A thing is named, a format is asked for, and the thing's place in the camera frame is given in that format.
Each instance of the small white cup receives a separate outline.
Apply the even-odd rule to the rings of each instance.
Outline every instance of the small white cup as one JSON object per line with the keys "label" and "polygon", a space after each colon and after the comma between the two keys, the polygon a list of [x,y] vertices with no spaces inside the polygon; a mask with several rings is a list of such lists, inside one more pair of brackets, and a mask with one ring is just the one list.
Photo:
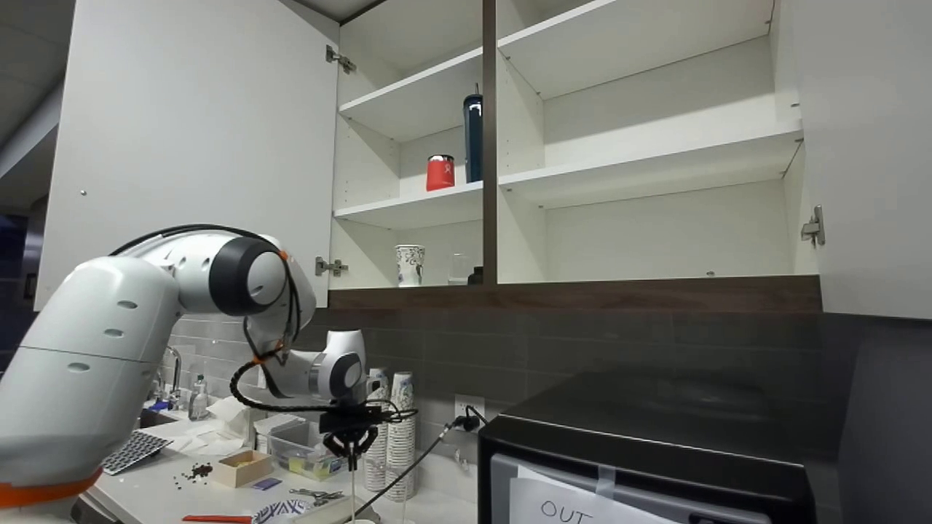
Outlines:
{"label": "small white cup", "polygon": [[427,248],[423,243],[397,243],[398,262],[398,287],[420,287]]}

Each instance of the microwave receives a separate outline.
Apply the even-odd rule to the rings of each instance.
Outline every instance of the microwave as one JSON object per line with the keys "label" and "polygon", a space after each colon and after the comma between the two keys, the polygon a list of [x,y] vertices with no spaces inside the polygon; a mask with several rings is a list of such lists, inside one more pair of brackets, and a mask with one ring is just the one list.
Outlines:
{"label": "microwave", "polygon": [[481,430],[481,524],[816,524],[760,392],[585,373]]}

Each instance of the robotic arm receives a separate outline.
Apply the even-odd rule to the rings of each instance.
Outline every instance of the robotic arm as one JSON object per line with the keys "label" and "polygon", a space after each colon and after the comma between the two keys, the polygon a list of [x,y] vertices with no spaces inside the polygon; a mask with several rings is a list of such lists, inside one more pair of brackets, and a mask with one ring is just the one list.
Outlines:
{"label": "robotic arm", "polygon": [[[291,338],[315,310],[302,271],[270,238],[231,226],[174,226],[79,264],[26,331],[0,382],[0,508],[88,488],[135,428],[146,385],[181,315],[244,318],[244,338],[278,390]],[[375,425],[359,334],[333,334],[318,376],[320,433],[356,469]]]}

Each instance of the ceiling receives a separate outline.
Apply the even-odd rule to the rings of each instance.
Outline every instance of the ceiling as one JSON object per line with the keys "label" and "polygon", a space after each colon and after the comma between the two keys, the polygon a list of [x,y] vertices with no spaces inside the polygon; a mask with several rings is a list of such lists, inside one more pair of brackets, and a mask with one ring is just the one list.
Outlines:
{"label": "ceiling", "polygon": [[[0,155],[42,101],[62,85],[72,0],[0,0]],[[55,136],[0,172],[0,213],[23,213],[43,197]]]}

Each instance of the open cabinet door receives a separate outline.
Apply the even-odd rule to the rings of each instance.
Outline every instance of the open cabinet door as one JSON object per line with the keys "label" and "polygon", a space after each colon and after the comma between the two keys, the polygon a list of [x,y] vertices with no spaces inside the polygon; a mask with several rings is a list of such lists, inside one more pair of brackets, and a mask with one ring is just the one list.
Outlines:
{"label": "open cabinet door", "polygon": [[932,2],[786,0],[828,310],[932,318]]}
{"label": "open cabinet door", "polygon": [[82,0],[37,299],[170,223],[278,236],[311,275],[328,259],[334,35],[291,2]]}

